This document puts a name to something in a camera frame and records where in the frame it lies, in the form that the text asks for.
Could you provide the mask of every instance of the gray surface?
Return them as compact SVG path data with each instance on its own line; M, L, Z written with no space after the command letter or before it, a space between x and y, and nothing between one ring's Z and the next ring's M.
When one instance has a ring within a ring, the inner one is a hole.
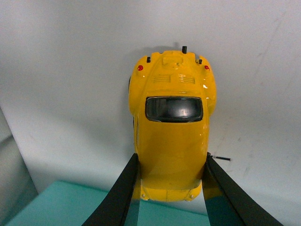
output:
M0 110L0 225L5 225L38 193Z
M133 153L128 78L154 51L204 55L209 151L285 225L301 218L301 2L2 2L0 105L35 185L108 190ZM181 208L205 212L202 197Z

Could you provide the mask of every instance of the yellow toy car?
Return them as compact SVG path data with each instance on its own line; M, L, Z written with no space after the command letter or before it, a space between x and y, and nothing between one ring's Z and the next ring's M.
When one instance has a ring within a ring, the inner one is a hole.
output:
M186 49L142 57L130 79L144 200L191 201L201 190L216 87L209 62Z

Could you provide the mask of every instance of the black holder arm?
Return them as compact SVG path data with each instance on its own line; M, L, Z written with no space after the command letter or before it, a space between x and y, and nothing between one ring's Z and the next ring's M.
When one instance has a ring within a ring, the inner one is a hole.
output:
M244 192L210 153L202 186L211 226L283 226Z
M135 153L105 199L82 226L136 226L139 204L140 171Z

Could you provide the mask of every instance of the rear window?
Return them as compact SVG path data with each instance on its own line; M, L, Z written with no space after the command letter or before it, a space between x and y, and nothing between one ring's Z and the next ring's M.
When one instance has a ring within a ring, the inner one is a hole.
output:
M145 115L151 121L192 122L203 118L203 106L196 97L148 97Z

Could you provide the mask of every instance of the teal surface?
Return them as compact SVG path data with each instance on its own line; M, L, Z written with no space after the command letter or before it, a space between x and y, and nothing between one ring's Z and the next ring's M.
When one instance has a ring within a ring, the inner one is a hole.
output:
M7 226L81 226L107 192L56 181ZM139 226L210 226L207 216L140 201Z

